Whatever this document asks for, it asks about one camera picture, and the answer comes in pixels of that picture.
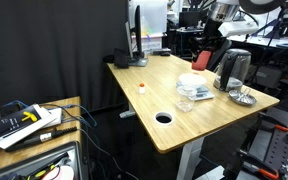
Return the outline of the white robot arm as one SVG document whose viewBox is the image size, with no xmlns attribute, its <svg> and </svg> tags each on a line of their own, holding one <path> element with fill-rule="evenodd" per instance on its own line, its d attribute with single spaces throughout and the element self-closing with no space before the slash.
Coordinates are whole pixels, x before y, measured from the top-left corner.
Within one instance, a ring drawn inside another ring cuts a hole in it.
<svg viewBox="0 0 288 180">
<path fill-rule="evenodd" d="M 255 33 L 259 29 L 258 21 L 234 21 L 237 12 L 242 9 L 246 15 L 258 15 L 277 8 L 280 9 L 281 19 L 288 9 L 288 0 L 215 0 L 208 10 L 204 34 L 230 37 Z"/>
</svg>

